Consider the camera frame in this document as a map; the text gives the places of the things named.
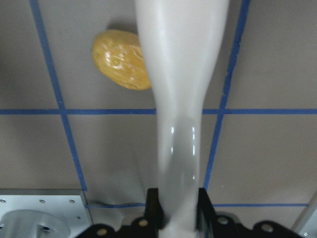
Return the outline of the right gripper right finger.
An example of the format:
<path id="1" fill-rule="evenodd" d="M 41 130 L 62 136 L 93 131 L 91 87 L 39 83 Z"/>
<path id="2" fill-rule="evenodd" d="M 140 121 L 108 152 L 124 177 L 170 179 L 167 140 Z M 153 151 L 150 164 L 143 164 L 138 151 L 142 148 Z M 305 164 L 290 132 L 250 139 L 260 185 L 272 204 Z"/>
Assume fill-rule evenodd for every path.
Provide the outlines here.
<path id="1" fill-rule="evenodd" d="M 237 216 L 218 213 L 204 188 L 199 188 L 197 206 L 199 238 L 299 238 L 300 235 L 274 221 L 260 221 L 246 228 Z"/>

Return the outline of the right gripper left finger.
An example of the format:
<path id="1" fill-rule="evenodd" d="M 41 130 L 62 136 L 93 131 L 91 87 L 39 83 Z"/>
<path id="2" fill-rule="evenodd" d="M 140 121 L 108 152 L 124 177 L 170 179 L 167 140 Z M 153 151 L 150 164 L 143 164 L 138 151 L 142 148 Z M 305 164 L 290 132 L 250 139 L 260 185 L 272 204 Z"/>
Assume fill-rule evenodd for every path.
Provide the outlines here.
<path id="1" fill-rule="evenodd" d="M 162 225 L 163 211 L 159 203 L 159 190 L 147 191 L 144 215 L 134 219 L 130 225 L 115 231 L 109 225 L 96 224 L 81 233 L 83 238 L 158 238 Z"/>

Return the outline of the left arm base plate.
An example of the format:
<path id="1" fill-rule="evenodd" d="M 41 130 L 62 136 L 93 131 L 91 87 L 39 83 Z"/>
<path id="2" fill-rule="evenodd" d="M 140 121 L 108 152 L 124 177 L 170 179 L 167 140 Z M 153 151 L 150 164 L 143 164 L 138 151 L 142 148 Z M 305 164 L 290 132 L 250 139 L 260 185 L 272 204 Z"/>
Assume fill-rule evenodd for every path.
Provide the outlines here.
<path id="1" fill-rule="evenodd" d="M 74 238 L 92 225 L 77 189 L 1 189 L 2 238 Z"/>

